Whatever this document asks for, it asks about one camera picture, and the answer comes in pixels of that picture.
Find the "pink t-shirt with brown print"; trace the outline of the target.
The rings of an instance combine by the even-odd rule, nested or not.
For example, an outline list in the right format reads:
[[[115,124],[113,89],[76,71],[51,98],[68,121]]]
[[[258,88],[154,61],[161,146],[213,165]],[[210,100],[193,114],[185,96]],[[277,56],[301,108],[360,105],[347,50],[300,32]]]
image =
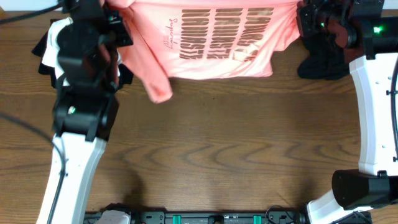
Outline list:
[[[123,64],[154,103],[171,99],[171,78],[269,77],[271,57],[299,37],[297,1],[108,0],[131,32]]]

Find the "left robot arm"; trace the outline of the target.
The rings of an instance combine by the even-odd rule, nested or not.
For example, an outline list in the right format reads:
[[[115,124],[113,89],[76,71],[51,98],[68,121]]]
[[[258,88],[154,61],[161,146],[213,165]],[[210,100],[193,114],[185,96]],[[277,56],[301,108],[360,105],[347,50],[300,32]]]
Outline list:
[[[108,142],[131,73],[118,48],[132,38],[118,11],[104,1],[62,1],[66,19],[47,33],[42,63],[55,76],[49,179],[37,221],[82,223],[96,167]]]

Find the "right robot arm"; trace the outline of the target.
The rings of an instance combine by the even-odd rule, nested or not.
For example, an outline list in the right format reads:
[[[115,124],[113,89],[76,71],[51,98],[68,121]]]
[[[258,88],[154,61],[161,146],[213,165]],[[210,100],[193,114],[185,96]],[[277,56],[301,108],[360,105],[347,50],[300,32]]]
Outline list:
[[[357,169],[337,170],[332,188],[307,203],[296,223],[370,223],[372,209],[397,203],[396,1],[302,1],[302,37],[331,34],[349,64],[358,99],[361,153]]]

